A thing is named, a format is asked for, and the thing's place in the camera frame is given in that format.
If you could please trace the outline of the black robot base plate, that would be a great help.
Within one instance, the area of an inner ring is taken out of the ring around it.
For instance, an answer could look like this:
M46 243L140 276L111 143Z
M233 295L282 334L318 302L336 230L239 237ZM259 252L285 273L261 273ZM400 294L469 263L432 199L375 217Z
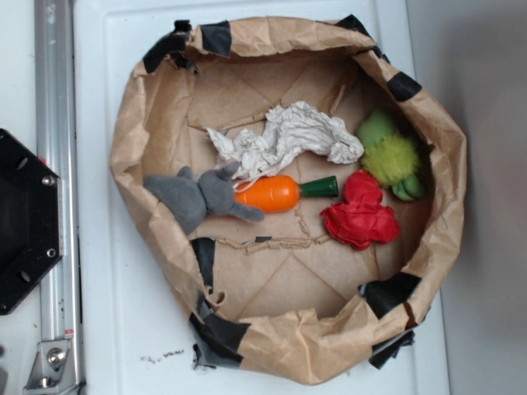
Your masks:
M1 315L11 314L62 257L60 178L1 130Z

